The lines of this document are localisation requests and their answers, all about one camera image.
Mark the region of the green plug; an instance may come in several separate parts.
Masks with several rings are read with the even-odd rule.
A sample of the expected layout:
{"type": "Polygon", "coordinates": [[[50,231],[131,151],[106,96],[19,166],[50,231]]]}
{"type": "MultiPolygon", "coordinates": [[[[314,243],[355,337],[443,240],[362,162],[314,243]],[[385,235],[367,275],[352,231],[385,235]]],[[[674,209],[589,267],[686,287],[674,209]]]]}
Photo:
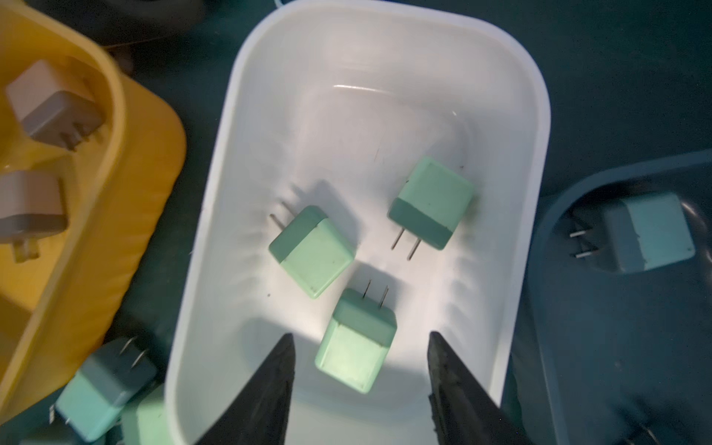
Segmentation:
{"type": "Polygon", "coordinates": [[[394,311],[355,289],[344,289],[324,332],[315,366],[359,393],[370,392],[395,339],[394,311]]]}
{"type": "Polygon", "coordinates": [[[292,213],[287,224],[270,219],[280,234],[269,252],[312,300],[319,298],[353,263],[356,248],[318,206],[292,213]]]}
{"type": "Polygon", "coordinates": [[[474,185],[428,156],[420,159],[391,202],[388,218],[416,237],[407,259],[422,243],[443,250],[474,198],[474,185]]]}
{"type": "Polygon", "coordinates": [[[122,443],[174,444],[165,409],[164,386],[157,385],[129,402],[122,411],[122,443]]]}

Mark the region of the pink plug cluster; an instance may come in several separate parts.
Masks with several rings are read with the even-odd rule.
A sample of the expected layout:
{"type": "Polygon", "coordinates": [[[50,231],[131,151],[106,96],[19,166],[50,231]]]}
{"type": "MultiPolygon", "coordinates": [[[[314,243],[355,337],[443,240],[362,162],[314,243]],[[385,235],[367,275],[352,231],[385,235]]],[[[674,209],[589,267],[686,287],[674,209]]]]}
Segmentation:
{"type": "Polygon", "coordinates": [[[42,171],[1,174],[1,244],[11,247],[15,263],[38,259],[38,240],[60,234],[68,225],[57,176],[42,171]]]}

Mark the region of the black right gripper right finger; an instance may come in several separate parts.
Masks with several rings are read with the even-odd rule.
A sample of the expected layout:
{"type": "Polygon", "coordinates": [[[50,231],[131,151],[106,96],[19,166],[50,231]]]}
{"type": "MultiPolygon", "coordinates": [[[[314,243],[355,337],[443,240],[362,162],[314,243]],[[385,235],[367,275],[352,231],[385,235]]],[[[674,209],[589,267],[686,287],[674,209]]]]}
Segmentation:
{"type": "Polygon", "coordinates": [[[530,444],[491,399],[446,339],[429,334],[429,402],[439,444],[530,444]]]}

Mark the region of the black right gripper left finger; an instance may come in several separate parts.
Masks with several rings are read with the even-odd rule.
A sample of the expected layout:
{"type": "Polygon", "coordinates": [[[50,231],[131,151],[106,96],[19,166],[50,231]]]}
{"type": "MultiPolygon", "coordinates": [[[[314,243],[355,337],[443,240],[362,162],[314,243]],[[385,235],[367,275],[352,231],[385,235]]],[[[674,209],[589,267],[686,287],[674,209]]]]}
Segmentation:
{"type": "Polygon", "coordinates": [[[294,337],[276,343],[235,400],[199,444],[283,444],[295,378],[294,337]]]}

